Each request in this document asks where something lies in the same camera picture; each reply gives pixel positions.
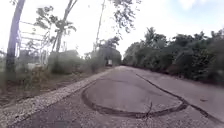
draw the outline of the roadside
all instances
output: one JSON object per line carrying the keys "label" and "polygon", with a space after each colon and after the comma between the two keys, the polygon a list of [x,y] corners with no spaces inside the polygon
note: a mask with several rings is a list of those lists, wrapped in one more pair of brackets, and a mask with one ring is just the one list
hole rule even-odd
{"label": "roadside", "polygon": [[[73,90],[72,88],[77,86],[79,85],[75,83],[66,91]],[[49,102],[52,102],[55,94],[42,97],[44,100],[48,97],[51,99]],[[133,72],[123,67],[116,67],[27,118],[14,124],[9,122],[11,125],[8,127],[219,128],[199,111],[191,106],[183,106],[182,103],[179,98],[157,89]]]}
{"label": "roadside", "polygon": [[81,88],[93,83],[96,79],[101,76],[108,74],[113,71],[114,68],[108,69],[104,72],[92,75],[79,82],[72,83],[65,87],[61,87],[57,90],[35,96],[34,98],[28,98],[16,103],[15,105],[8,106],[6,108],[0,108],[0,128],[5,128],[8,125],[14,124],[21,121],[31,114],[38,112],[47,106],[58,102],[59,100],[71,95]]}
{"label": "roadside", "polygon": [[32,82],[31,85],[20,85],[20,86],[8,86],[7,91],[0,93],[0,108],[5,108],[11,106],[21,100],[32,98],[58,88],[64,87],[66,85],[81,81],[91,75],[103,72],[107,68],[101,68],[96,72],[83,72],[83,73],[73,73],[69,75],[53,75],[48,76],[47,79],[40,83]]}
{"label": "roadside", "polygon": [[184,98],[191,106],[224,122],[224,89],[183,81],[164,74],[127,67],[158,87]]}

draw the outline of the patched asphalt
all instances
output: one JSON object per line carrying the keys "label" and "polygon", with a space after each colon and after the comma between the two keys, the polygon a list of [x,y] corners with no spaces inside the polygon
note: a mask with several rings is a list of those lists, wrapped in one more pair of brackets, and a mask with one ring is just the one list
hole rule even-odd
{"label": "patched asphalt", "polygon": [[215,128],[182,99],[126,68],[36,112],[10,128]]}

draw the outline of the sky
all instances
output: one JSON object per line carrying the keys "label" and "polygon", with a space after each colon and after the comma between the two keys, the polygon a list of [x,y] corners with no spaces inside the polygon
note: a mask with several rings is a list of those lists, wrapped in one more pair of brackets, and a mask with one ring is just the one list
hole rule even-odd
{"label": "sky", "polygon": [[[9,31],[15,6],[10,0],[0,2],[0,13],[4,20],[0,21],[0,49],[6,51],[9,39]],[[64,9],[68,0],[26,0],[21,21],[34,23],[37,17],[38,7],[52,5],[54,14],[63,17]],[[103,0],[78,0],[69,21],[77,28],[70,36],[63,37],[67,42],[68,49],[78,47],[78,52],[83,55],[92,50],[93,42],[96,40],[97,28]],[[119,42],[117,49],[123,55],[132,43],[144,39],[147,27],[154,27],[157,33],[166,35],[168,38],[177,33],[195,34],[204,31],[206,35],[210,31],[218,31],[224,27],[224,0],[142,0],[138,5],[140,11],[136,12],[135,30],[131,33],[122,32],[123,39]],[[112,26],[115,25],[111,19],[114,7],[106,1],[103,14],[100,39],[108,39],[115,36]],[[20,23],[20,30],[31,32],[32,27]],[[45,31],[37,28],[38,34]]]}

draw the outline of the bush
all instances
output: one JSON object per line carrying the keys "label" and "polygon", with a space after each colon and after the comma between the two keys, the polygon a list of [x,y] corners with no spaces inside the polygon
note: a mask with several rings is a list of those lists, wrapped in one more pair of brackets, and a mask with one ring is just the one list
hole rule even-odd
{"label": "bush", "polygon": [[145,41],[135,42],[126,50],[123,64],[224,85],[223,45],[220,32],[213,32],[211,38],[203,32],[194,37],[178,34],[166,41],[153,30],[147,32]]}
{"label": "bush", "polygon": [[48,60],[48,67],[50,70],[54,68],[54,73],[71,74],[79,71],[80,66],[83,64],[83,59],[78,56],[74,50],[60,52],[58,55],[58,62],[54,65],[56,53],[51,53]]}

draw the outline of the dirt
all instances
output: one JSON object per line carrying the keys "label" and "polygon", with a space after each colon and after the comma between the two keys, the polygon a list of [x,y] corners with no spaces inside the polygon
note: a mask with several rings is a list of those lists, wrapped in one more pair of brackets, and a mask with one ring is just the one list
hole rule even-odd
{"label": "dirt", "polygon": [[56,90],[74,82],[83,80],[93,74],[105,71],[106,69],[107,68],[100,69],[95,73],[51,75],[46,81],[40,84],[33,83],[32,86],[7,86],[7,89],[0,93],[0,108],[5,108],[20,102],[21,100]]}

